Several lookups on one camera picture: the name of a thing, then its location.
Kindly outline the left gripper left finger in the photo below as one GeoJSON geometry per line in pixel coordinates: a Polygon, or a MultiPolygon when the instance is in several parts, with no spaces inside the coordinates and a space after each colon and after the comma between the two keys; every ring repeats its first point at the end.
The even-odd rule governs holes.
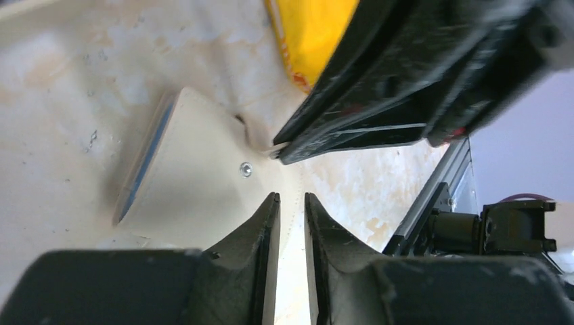
{"type": "Polygon", "coordinates": [[[202,251],[50,251],[1,309],[2,324],[272,324],[280,195],[202,251]]]}

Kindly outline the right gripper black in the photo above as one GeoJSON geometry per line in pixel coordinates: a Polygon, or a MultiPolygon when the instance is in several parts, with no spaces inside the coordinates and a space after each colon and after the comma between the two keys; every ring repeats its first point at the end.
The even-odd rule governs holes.
{"type": "Polygon", "coordinates": [[[553,70],[573,68],[572,1],[442,1],[427,63],[400,78],[388,146],[437,147],[487,126],[553,70]]]}

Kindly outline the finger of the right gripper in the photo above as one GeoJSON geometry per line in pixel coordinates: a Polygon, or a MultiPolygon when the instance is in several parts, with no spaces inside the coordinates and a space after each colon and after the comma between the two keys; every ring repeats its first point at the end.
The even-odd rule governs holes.
{"type": "Polygon", "coordinates": [[[325,116],[293,142],[280,146],[286,165],[323,154],[392,147],[385,143],[391,109],[401,99],[402,76],[421,71],[427,63],[421,28],[401,27],[367,72],[325,116]]]}
{"type": "Polygon", "coordinates": [[[360,1],[311,93],[273,143],[293,142],[325,116],[336,116],[329,110],[374,65],[417,6],[417,1],[406,0],[360,1]]]}

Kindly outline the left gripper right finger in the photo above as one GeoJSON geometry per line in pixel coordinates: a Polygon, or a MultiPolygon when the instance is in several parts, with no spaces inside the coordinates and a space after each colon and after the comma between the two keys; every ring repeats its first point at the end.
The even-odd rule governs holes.
{"type": "Polygon", "coordinates": [[[558,278],[527,257],[389,257],[305,194],[312,324],[572,324],[558,278]]]}

